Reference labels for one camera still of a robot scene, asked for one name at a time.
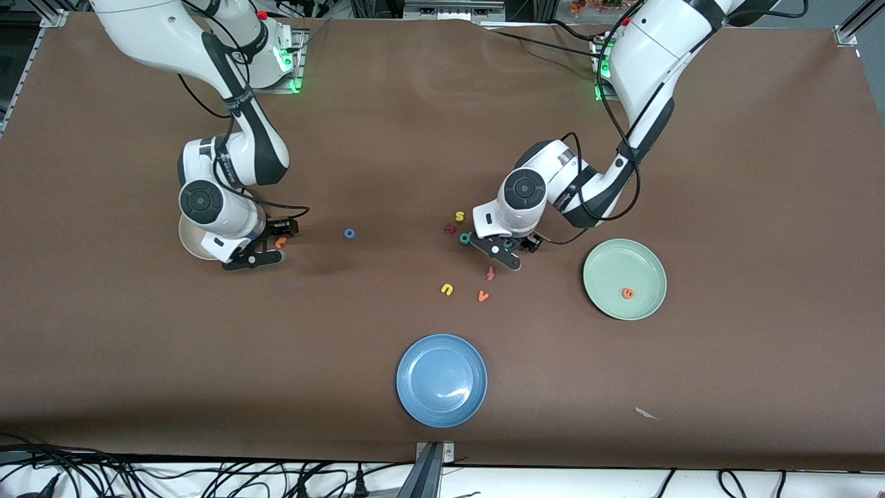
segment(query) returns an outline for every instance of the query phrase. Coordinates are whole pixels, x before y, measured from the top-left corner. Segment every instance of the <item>brown tabletop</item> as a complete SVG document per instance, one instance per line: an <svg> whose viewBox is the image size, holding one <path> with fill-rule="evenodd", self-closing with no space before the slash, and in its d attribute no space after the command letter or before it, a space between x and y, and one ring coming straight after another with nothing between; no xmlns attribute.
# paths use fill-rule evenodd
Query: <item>brown tabletop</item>
<svg viewBox="0 0 885 498"><path fill-rule="evenodd" d="M226 123L72 15L0 140L0 428L116 452L403 460L455 440L471 463L885 470L885 134L855 51L724 30L681 78L634 212L486 281L444 223L536 141L577 131L607 167L590 78L466 22L331 22L303 92L260 97L293 160L259 191L309 205L302 234L281 265L226 272L181 247L174 166ZM541 232L575 230L548 212ZM583 290L615 237L666 267L648 319ZM395 389L439 332L489 370L450 430Z"/></svg>

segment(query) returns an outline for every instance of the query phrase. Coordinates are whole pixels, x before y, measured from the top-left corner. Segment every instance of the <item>white paper scrap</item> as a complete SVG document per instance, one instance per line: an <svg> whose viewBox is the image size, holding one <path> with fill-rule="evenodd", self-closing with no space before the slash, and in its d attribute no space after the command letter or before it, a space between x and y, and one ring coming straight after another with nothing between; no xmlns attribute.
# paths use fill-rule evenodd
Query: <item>white paper scrap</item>
<svg viewBox="0 0 885 498"><path fill-rule="evenodd" d="M638 414L641 415L641 416L644 416L645 418L654 418L654 419L657 420L658 422L661 421L660 418L657 418L656 416L653 416L651 413L649 413L649 412L647 412L647 411L645 411L645 410L643 410L643 409L641 409L641 408L639 408L639 407L636 407L636 413L638 413Z"/></svg>

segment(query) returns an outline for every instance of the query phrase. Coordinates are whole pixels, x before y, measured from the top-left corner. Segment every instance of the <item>light green plate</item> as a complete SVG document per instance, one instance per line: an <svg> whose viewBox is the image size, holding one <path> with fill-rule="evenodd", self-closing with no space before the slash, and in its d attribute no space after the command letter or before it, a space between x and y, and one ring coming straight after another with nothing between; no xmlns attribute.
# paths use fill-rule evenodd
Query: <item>light green plate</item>
<svg viewBox="0 0 885 498"><path fill-rule="evenodd" d="M625 238L606 240L584 262L584 289L603 313L620 320L641 320L664 302L664 266L648 247ZM624 289L633 298L624 297Z"/></svg>

